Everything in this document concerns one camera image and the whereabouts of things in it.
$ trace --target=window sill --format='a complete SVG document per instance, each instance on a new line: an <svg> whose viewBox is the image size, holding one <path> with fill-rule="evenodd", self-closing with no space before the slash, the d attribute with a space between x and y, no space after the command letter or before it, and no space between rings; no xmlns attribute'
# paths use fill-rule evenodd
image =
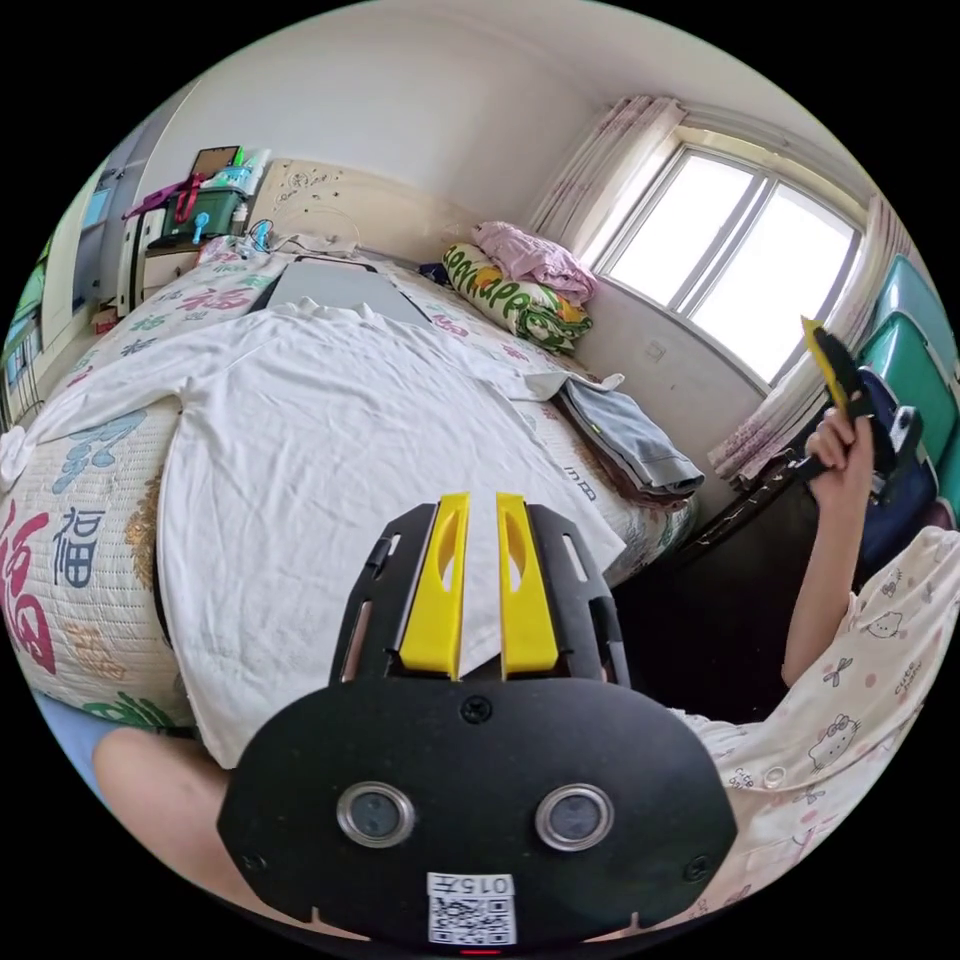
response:
<svg viewBox="0 0 960 960"><path fill-rule="evenodd" d="M642 293L639 293L632 287L628 287L625 283L621 283L619 280L614 280L612 277L606 275L601 275L598 279L600 279L603 283L607 283L611 287L614 287L616 290L619 290L620 293L629 297L631 300L635 300L641 306L646 307L648 310L652 310L654 313L663 317L664 320L669 320L671 323L680 327L684 332L688 333L691 337L694 337L701 344L703 344L703 346L710 350L711 353L715 354L728 367L730 367L730 369L733 370L748 386L750 386L761 397L761 399L766 399L767 396L769 396L770 391L773 389L769 383L765 383L763 380L761 380L757 374L755 374L749 367L742 363L736 357L736 355L731 353L722 343L720 343L720 341L715 340L710 336L709 333L701 330L696 324L691 323L689 320L681 317L679 314L667 310L665 307L660 306L660 304L654 303Z"/></svg>

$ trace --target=camera lens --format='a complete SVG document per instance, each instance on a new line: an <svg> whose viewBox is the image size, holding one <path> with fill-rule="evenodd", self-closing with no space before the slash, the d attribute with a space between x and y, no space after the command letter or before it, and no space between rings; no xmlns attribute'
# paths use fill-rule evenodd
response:
<svg viewBox="0 0 960 960"><path fill-rule="evenodd" d="M385 783L358 783L337 804L340 829L364 847L393 847L413 830L413 804Z"/></svg>
<svg viewBox="0 0 960 960"><path fill-rule="evenodd" d="M610 798L588 784L560 787L537 808L537 833L554 850L574 852L595 847L612 826Z"/></svg>

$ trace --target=headboard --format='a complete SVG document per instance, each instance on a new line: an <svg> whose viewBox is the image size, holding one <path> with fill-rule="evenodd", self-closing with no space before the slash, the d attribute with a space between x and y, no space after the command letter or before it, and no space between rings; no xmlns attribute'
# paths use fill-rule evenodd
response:
<svg viewBox="0 0 960 960"><path fill-rule="evenodd" d="M269 220L275 236L336 235L365 250L415 263L439 260L469 241L482 217L413 187L315 160L274 160L248 223Z"/></svg>

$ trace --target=human hand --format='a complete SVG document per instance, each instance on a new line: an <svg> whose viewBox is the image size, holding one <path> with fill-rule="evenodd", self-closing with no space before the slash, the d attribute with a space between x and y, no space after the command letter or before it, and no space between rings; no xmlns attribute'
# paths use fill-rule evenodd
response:
<svg viewBox="0 0 960 960"><path fill-rule="evenodd" d="M815 456L828 468L810 482L821 519L862 521L873 483L873 431L869 418L858 417L851 424L846 414L831 407L807 438L806 454Z"/></svg>

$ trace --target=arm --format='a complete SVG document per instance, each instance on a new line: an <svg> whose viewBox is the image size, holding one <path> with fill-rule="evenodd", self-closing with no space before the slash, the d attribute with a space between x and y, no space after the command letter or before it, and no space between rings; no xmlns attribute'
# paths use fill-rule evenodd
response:
<svg viewBox="0 0 960 960"><path fill-rule="evenodd" d="M217 833L229 773L200 744L126 728L93 754L103 799L120 823L185 880L271 920L329 936L365 940L314 917L299 923L263 903L247 885Z"/></svg>
<svg viewBox="0 0 960 960"><path fill-rule="evenodd" d="M807 454L829 470L810 484L820 518L807 572L793 608L781 675L792 687L833 643L850 601L873 480L873 434L827 411L807 440Z"/></svg>
<svg viewBox="0 0 960 960"><path fill-rule="evenodd" d="M821 519L807 572L793 608L783 657L783 682L792 687L833 643L850 604L863 521Z"/></svg>

